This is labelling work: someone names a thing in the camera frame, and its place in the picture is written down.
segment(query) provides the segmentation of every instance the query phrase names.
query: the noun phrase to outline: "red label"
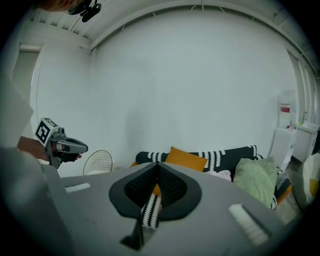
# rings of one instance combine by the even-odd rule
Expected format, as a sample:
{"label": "red label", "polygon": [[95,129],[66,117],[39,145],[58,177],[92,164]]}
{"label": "red label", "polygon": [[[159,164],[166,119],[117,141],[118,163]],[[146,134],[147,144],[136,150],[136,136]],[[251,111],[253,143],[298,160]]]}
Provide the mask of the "red label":
{"label": "red label", "polygon": [[280,107],[281,112],[290,113],[290,107]]}

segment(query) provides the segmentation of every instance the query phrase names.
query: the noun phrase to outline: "orange pillow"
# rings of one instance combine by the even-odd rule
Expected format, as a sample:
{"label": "orange pillow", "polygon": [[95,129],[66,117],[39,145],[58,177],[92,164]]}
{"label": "orange pillow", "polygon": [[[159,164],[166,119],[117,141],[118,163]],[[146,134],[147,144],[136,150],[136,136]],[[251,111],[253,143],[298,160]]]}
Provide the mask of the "orange pillow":
{"label": "orange pillow", "polygon": [[132,167],[132,166],[137,166],[138,164],[137,164],[137,162],[136,161],[134,161],[134,163],[133,164],[131,164],[130,165],[130,167]]}
{"label": "orange pillow", "polygon": [[208,159],[171,147],[165,162],[203,172]]}
{"label": "orange pillow", "polygon": [[161,194],[161,191],[160,191],[160,187],[159,185],[157,184],[152,192],[153,194],[157,195],[157,196],[160,196]]}

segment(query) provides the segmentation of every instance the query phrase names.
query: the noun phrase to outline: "faucet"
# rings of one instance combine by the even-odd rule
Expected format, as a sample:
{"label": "faucet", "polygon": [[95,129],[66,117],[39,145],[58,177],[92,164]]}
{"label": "faucet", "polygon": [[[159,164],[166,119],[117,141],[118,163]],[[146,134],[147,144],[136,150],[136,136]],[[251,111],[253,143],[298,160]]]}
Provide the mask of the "faucet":
{"label": "faucet", "polygon": [[302,123],[303,123],[303,124],[307,122],[308,117],[309,117],[308,112],[304,112],[304,113],[303,113],[303,116],[302,116]]}

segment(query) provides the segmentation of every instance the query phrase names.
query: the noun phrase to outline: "white cabinet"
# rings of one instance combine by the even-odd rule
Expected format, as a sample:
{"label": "white cabinet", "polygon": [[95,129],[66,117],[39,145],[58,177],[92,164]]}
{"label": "white cabinet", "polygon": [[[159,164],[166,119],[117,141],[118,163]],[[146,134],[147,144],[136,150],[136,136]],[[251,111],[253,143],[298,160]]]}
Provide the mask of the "white cabinet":
{"label": "white cabinet", "polygon": [[296,141],[296,130],[290,131],[280,127],[275,130],[270,156],[274,157],[275,164],[283,171],[291,160]]}
{"label": "white cabinet", "polygon": [[296,127],[296,131],[296,146],[293,151],[293,156],[299,161],[304,162],[314,150],[318,132],[313,133],[298,127]]}

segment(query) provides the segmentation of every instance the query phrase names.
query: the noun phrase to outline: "wire chair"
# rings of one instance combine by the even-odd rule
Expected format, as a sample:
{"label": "wire chair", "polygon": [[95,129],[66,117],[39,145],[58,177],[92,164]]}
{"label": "wire chair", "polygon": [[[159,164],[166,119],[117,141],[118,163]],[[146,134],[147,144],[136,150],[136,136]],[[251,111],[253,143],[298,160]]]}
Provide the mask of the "wire chair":
{"label": "wire chair", "polygon": [[86,160],[83,167],[83,175],[87,175],[92,171],[111,172],[112,171],[112,157],[108,151],[98,150],[91,154]]}

